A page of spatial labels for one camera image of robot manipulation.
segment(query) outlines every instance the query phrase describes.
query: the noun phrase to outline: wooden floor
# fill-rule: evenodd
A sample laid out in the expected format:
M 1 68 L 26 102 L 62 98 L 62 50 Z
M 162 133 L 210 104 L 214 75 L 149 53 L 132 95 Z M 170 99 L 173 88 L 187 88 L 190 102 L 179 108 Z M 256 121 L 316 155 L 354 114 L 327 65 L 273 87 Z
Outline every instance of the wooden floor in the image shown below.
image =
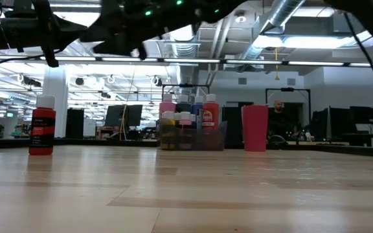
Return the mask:
M 373 157 L 0 150 L 0 232 L 373 232 Z

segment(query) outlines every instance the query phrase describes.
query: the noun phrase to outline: person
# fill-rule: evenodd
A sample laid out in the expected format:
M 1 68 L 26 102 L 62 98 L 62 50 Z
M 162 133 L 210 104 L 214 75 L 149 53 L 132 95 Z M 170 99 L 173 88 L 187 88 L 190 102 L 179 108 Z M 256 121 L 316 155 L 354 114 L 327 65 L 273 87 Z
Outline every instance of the person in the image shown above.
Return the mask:
M 276 100 L 274 111 L 269 114 L 269 134 L 286 138 L 288 125 L 288 120 L 283 113 L 282 102 Z

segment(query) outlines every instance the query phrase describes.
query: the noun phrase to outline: pillar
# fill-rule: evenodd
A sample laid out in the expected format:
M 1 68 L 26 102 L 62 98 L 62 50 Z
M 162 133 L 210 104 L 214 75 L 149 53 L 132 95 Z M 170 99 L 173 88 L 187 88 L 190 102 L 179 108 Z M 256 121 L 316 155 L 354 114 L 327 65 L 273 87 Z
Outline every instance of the pillar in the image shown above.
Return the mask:
M 4 125 L 4 139 L 13 139 L 11 136 L 12 132 L 16 130 L 16 125 L 18 124 L 18 111 L 7 111 L 7 117 L 5 118 Z
M 55 137 L 65 137 L 67 123 L 67 99 L 69 97 L 69 79 L 65 67 L 51 68 L 46 66 L 44 72 L 43 95 L 56 98 L 54 110 L 56 111 Z

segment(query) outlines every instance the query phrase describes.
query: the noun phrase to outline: red bottle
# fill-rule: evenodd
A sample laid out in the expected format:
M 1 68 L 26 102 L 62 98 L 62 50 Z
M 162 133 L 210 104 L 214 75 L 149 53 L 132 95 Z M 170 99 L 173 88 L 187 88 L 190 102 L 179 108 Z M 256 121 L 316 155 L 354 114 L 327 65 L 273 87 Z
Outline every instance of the red bottle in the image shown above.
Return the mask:
M 32 112 L 30 155 L 51 155 L 56 128 L 56 112 L 53 96 L 38 96 Z
M 202 128 L 203 129 L 218 129 L 218 118 L 220 106 L 215 102 L 216 95 L 208 94 L 202 111 Z

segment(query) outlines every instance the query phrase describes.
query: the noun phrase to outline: white bottle cap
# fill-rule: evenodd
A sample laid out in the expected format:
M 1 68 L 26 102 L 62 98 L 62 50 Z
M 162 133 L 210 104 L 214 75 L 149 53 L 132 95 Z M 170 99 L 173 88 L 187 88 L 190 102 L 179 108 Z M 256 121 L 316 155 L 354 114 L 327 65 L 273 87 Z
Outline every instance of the white bottle cap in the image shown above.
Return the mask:
M 172 94 L 164 94 L 163 95 L 164 102 L 172 102 Z
M 195 114 L 191 114 L 190 116 L 191 116 L 191 121 L 192 121 L 192 122 L 197 121 L 197 115 L 195 115 Z
M 189 112 L 182 112 L 181 113 L 181 120 L 191 120 L 191 113 Z
M 181 114 L 175 113 L 175 120 L 181 120 Z
M 49 109 L 54 109 L 54 104 L 56 99 L 54 96 L 37 96 L 36 107 L 45 107 Z
M 173 111 L 165 111 L 162 114 L 162 118 L 163 119 L 173 120 L 173 119 L 175 119 L 175 113 Z
M 216 95 L 215 94 L 208 94 L 207 95 L 207 102 L 215 102 L 216 101 Z
M 178 100 L 179 103 L 188 103 L 188 96 L 185 94 L 180 94 Z
M 204 102 L 204 96 L 195 96 L 195 104 L 202 104 Z

